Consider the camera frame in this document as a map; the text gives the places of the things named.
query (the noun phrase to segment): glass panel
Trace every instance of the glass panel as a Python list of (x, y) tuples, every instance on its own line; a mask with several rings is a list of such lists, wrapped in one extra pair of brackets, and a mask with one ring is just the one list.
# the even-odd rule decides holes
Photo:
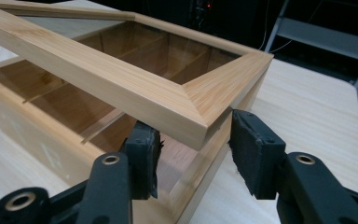
[(178, 84), (239, 58), (133, 21), (23, 18)]

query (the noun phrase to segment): white table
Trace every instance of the white table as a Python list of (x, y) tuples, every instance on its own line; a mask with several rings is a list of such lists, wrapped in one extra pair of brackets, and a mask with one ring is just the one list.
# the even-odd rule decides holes
[[(0, 61), (12, 56), (0, 49)], [(358, 99), (353, 86), (273, 60), (252, 112), (286, 142), (286, 152), (319, 157), (346, 188), (358, 191)], [(16, 176), (15, 181), (8, 182), (7, 176)], [(46, 188), (50, 195), (68, 188), (0, 132), (0, 198), (30, 186)], [(279, 223), (275, 204), (249, 195), (228, 153), (191, 223)]]

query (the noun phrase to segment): wooden object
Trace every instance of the wooden object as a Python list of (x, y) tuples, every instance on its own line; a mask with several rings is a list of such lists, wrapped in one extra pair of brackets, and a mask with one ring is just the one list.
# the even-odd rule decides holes
[(127, 20), (78, 43), (0, 10), (0, 45), (27, 60), (0, 63), (0, 128), (69, 185), (135, 119), (161, 130), (159, 199), (135, 202), (135, 220), (186, 222), (226, 154), (230, 109), (250, 108), (271, 56), (135, 13), (0, 7)]

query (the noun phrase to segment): wooden storage organizer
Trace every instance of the wooden storage organizer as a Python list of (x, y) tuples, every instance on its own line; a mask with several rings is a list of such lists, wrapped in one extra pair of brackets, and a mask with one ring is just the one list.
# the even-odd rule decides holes
[[(24, 3), (0, 5), (0, 8), (7, 11), (25, 15), (46, 7), (38, 4), (30, 7)], [(48, 6), (48, 8), (51, 11), (69, 13), (68, 15), (71, 17), (78, 16), (79, 11), (85, 17), (106, 18), (111, 16), (117, 18), (132, 15), (115, 13), (111, 15), (112, 12), (103, 10), (88, 12), (85, 9), (52, 6)], [(0, 12), (0, 16), (5, 17), (6, 14), (2, 13), (5, 12)], [(136, 66), (137, 68), (124, 63), (129, 70), (144, 74), (145, 79), (148, 78), (146, 71), (153, 73), (156, 77), (151, 78), (156, 82), (152, 84), (156, 85), (156, 88), (161, 83), (168, 85), (167, 88), (171, 87), (173, 92), (176, 88), (184, 88), (187, 96), (194, 100), (195, 105), (199, 106), (198, 110), (205, 106), (205, 102), (206, 105), (213, 104), (214, 98), (209, 100), (202, 98), (204, 96), (202, 94), (199, 96), (194, 91), (195, 88), (207, 85), (205, 91), (209, 90), (209, 94), (212, 96), (214, 94), (225, 96), (225, 93), (214, 85), (221, 83), (223, 87), (231, 85), (233, 89), (236, 89), (236, 83), (241, 83), (241, 79), (247, 78), (237, 75), (242, 66), (257, 64), (255, 67), (249, 67), (249, 71), (243, 72), (244, 76), (247, 73), (252, 74), (246, 82), (247, 86), (236, 91), (235, 97), (225, 96), (225, 100), (229, 102), (223, 109), (215, 112), (218, 114), (208, 124), (205, 142), (198, 145), (204, 140), (197, 139), (197, 144), (190, 143), (191, 146), (201, 146), (201, 149), (194, 150), (174, 140), (178, 139), (186, 143), (184, 140), (187, 136), (183, 137), (176, 132), (171, 132), (171, 129), (175, 128), (179, 129), (181, 133), (186, 131), (188, 127), (172, 126), (175, 123), (180, 124), (181, 120), (168, 123), (168, 127), (166, 127), (164, 123), (154, 121), (155, 118), (149, 118), (151, 114), (148, 108), (151, 105), (143, 106), (142, 101), (139, 103), (133, 97), (129, 98), (135, 99), (133, 103), (121, 103), (127, 99), (125, 98), (126, 94), (114, 94), (117, 93), (114, 91), (108, 92), (112, 93), (109, 97), (114, 100), (110, 101), (110, 98), (106, 100), (105, 96), (93, 91), (99, 88), (106, 90), (105, 86), (98, 85), (102, 85), (99, 80), (89, 79), (85, 81), (88, 83), (82, 83), (81, 77), (67, 77), (62, 71), (65, 66), (61, 65), (61, 61), (54, 61), (55, 57), (63, 57), (57, 56), (59, 53), (54, 57), (49, 56), (53, 63), (51, 65), (43, 62), (43, 53), (40, 53), (39, 49), (30, 54), (22, 54), (24, 49), (17, 48), (15, 44), (7, 45), (2, 40), (0, 40), (1, 45), (15, 51), (28, 61), (16, 58), (0, 63), (0, 128), (60, 178), (74, 185), (88, 177), (90, 167), (96, 157), (104, 152), (119, 149), (125, 137), (131, 132), (136, 119), (146, 123), (150, 121), (151, 126), (160, 127), (162, 139), (165, 141), (158, 163), (158, 199), (134, 201), (135, 223), (187, 222), (212, 180), (215, 170), (226, 155), (226, 142), (230, 126), (229, 110), (231, 107), (244, 109), (252, 105), (271, 56), (137, 14), (134, 18), (98, 32), (79, 36), (76, 41)], [(26, 45), (30, 43), (30, 40), (23, 36), (20, 36), (20, 39), (25, 41)], [(100, 57), (99, 54), (84, 46), (76, 46), (91, 56)], [(35, 53), (37, 54), (35, 57), (40, 56), (41, 60), (34, 60), (31, 55)], [(243, 55), (246, 54), (249, 54), (248, 58), (244, 58)], [(74, 53), (74, 55), (79, 57), (75, 61), (82, 62), (83, 56), (80, 53), (79, 55)], [(67, 59), (62, 58), (62, 61), (66, 63)], [(64, 69), (64, 71), (73, 73), (75, 70)], [(210, 79), (218, 73), (226, 75), (217, 80)], [(90, 83), (94, 85), (92, 90), (88, 89)], [(153, 85), (147, 83), (145, 85), (146, 91), (153, 91), (151, 88)], [(167, 104), (175, 104), (176, 100), (179, 104), (181, 102), (180, 99), (174, 97), (175, 94), (164, 95), (164, 92), (161, 94), (163, 98), (167, 99), (160, 103), (157, 102), (156, 105), (167, 102)], [(176, 113), (176, 109), (176, 107), (169, 107), (168, 110), (152, 111), (155, 112), (154, 116), (158, 119), (170, 122), (167, 118), (175, 119), (176, 117), (164, 117), (165, 112)]]

